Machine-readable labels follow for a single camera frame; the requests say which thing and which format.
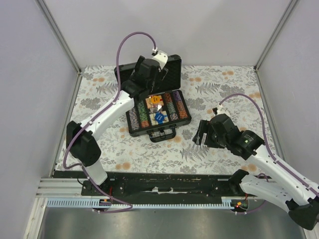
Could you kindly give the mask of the blue playing card deck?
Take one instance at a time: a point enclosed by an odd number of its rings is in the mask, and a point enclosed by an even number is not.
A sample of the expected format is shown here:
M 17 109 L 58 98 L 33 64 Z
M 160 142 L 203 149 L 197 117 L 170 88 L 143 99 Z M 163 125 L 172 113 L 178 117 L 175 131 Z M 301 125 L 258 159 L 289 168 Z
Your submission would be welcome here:
M 169 122 L 166 111 L 149 114 L 149 117 L 152 126 Z

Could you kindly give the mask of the blue small blind button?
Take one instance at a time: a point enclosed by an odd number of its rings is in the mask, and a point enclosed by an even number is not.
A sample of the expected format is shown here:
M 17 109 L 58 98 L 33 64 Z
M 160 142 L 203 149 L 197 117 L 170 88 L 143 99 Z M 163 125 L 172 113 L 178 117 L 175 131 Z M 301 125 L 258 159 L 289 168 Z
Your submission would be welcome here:
M 155 121 L 157 123 L 163 123 L 165 119 L 165 116 L 162 113 L 156 113 L 155 114 Z

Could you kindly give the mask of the orange black chip row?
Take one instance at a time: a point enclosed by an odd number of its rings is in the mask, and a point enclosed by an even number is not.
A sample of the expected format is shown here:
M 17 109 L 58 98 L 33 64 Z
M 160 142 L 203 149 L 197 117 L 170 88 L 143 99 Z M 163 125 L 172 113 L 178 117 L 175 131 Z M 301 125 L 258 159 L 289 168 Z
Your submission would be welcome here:
M 169 116 L 171 120 L 178 120 L 178 115 L 176 113 L 172 98 L 170 96 L 170 93 L 165 93 L 164 98 L 166 101 L 167 109 L 169 112 Z

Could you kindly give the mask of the green chip row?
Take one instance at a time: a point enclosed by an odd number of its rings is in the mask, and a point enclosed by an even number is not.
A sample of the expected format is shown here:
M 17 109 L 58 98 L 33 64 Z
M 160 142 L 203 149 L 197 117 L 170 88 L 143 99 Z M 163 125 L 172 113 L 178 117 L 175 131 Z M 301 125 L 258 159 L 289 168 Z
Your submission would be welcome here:
M 138 103 L 138 111 L 139 111 L 139 117 L 140 117 L 142 128 L 149 127 L 150 123 L 148 121 L 146 108 L 142 101 Z

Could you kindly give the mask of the left aluminium frame post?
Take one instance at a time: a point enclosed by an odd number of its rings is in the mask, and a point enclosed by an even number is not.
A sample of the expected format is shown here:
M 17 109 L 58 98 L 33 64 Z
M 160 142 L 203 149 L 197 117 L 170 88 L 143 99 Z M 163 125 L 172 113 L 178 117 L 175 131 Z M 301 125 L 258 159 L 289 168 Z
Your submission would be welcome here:
M 45 19 L 47 20 L 51 30 L 53 31 L 56 39 L 58 40 L 60 46 L 62 47 L 62 50 L 66 54 L 72 67 L 77 72 L 77 74 L 81 74 L 81 72 L 82 72 L 81 67 L 80 67 L 79 63 L 77 62 L 77 60 L 75 59 L 75 56 L 72 53 L 65 37 L 63 36 L 62 31 L 60 30 L 56 20 L 54 19 L 53 14 L 51 13 L 51 11 L 49 9 L 48 5 L 46 4 L 46 2 L 44 0 L 35 0 L 35 2 L 37 3 L 38 7 L 40 8 L 41 12 L 43 13 Z

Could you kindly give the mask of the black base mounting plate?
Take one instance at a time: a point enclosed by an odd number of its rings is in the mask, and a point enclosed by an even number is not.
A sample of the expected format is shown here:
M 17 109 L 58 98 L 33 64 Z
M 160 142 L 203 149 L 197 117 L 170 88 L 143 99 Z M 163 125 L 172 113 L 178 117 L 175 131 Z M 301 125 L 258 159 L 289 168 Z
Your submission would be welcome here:
M 109 172 L 99 187 L 119 198 L 146 192 L 211 194 L 221 197 L 245 197 L 239 186 L 232 184 L 230 175 L 157 174 Z

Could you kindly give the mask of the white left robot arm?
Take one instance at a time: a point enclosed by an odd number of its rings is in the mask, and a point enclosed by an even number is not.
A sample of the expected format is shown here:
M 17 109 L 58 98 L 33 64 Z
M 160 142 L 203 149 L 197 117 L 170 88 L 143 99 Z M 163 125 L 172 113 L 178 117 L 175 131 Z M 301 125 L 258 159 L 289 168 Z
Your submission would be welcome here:
M 92 189 L 106 195 L 110 183 L 99 160 L 98 139 L 119 117 L 133 109 L 160 85 L 167 74 L 168 55 L 159 51 L 151 59 L 141 56 L 129 79 L 122 82 L 118 92 L 99 110 L 80 123 L 67 125 L 66 153 L 79 160 L 84 172 L 94 182 Z

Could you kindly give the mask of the blue tan chip row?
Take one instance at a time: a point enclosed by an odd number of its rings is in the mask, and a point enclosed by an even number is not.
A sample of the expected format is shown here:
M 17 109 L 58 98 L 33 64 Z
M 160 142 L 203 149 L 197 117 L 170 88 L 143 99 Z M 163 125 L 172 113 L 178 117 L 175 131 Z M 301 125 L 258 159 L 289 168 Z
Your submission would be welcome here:
M 129 117 L 130 117 L 132 130 L 138 130 L 140 126 L 139 126 L 137 112 L 135 108 L 132 108 L 131 110 L 129 110 Z

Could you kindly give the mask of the orange big blind button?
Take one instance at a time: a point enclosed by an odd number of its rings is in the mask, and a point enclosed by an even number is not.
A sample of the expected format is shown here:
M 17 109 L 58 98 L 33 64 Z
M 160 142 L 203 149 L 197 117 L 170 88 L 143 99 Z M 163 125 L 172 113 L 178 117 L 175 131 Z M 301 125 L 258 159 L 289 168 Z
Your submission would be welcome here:
M 159 104 L 161 102 L 161 96 L 151 96 L 150 101 L 152 104 Z

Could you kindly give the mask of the purple orange chip row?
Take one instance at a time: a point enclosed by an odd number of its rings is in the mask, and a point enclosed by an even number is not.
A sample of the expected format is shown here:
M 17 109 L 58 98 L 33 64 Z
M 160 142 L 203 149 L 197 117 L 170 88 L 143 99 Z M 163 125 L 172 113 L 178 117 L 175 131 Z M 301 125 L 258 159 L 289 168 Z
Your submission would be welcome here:
M 186 109 L 181 99 L 179 91 L 174 91 L 173 96 L 177 105 L 178 113 L 181 119 L 186 119 L 188 117 Z

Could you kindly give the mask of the aluminium frame post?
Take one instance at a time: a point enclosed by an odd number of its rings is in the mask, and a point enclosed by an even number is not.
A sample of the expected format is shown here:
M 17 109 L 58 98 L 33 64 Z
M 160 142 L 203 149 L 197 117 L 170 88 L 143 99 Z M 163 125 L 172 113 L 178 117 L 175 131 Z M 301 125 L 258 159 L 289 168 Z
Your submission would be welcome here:
M 300 1 L 299 0 L 290 0 L 287 7 L 285 8 L 280 20 L 278 21 L 275 29 L 273 30 L 269 40 L 267 41 L 260 57 L 258 58 L 254 70 L 255 72 L 258 72 L 261 68 L 263 62 L 265 61 L 267 55 L 269 54 L 271 48 L 273 47 L 274 43 L 276 42 L 277 38 L 281 34 L 282 30 L 284 29 L 286 23 L 288 22 L 291 14 L 295 10 L 296 6 L 298 5 Z
M 77 72 L 77 74 L 81 74 L 81 72 L 82 72 L 81 67 L 80 67 L 79 63 L 77 62 L 77 60 L 75 59 L 75 56 L 72 53 L 65 37 L 63 36 L 62 31 L 60 30 L 56 20 L 54 19 L 53 14 L 51 13 L 51 11 L 49 9 L 48 5 L 46 4 L 46 2 L 44 0 L 35 0 L 35 2 L 37 3 L 38 7 L 40 8 L 41 12 L 43 13 L 45 19 L 47 20 L 51 30 L 53 31 L 56 39 L 58 40 L 60 46 L 62 47 L 62 50 L 66 54 L 72 67 Z

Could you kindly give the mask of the right aluminium frame post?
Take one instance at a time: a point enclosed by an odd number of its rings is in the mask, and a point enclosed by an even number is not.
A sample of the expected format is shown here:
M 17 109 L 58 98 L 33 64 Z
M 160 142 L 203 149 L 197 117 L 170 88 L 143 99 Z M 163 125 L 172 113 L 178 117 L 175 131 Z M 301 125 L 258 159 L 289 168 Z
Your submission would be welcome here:
M 282 30 L 284 29 L 286 23 L 288 22 L 291 14 L 295 10 L 296 6 L 298 5 L 300 1 L 299 0 L 290 0 L 287 7 L 285 8 L 280 20 L 278 21 L 275 29 L 273 30 L 269 40 L 267 41 L 260 57 L 258 58 L 254 70 L 255 72 L 258 72 L 261 68 L 263 62 L 265 61 L 267 55 L 269 54 L 271 48 L 273 47 L 274 43 L 276 42 L 277 38 L 281 34 Z

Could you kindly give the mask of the red playing card deck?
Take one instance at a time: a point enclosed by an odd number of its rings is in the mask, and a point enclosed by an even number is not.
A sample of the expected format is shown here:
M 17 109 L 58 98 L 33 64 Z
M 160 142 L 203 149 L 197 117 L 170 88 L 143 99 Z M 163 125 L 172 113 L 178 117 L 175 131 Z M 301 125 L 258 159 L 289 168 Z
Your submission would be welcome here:
M 152 108 L 161 108 L 164 106 L 164 101 L 161 95 L 153 95 L 149 96 L 145 99 L 146 105 L 148 109 Z

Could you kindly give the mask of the black poker set case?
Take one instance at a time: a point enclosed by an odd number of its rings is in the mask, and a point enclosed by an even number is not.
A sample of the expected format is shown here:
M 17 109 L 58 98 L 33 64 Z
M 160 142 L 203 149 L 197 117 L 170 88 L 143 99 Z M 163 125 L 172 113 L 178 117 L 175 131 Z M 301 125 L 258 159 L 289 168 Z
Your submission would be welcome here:
M 129 134 L 148 135 L 157 143 L 176 136 L 176 129 L 191 123 L 181 87 L 181 57 L 168 56 L 167 74 L 154 93 L 126 112 Z

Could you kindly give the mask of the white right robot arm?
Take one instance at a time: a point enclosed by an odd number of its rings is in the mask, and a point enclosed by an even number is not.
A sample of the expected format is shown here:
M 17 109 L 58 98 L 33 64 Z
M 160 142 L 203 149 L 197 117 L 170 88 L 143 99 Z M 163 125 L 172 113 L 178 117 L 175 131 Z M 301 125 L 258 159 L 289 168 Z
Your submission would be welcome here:
M 256 165 L 274 182 L 237 170 L 230 178 L 228 190 L 257 196 L 289 214 L 300 227 L 313 230 L 319 221 L 319 185 L 299 173 L 274 154 L 256 133 L 241 131 L 222 107 L 214 108 L 215 117 L 201 120 L 192 139 L 196 145 L 229 150 L 233 155 Z

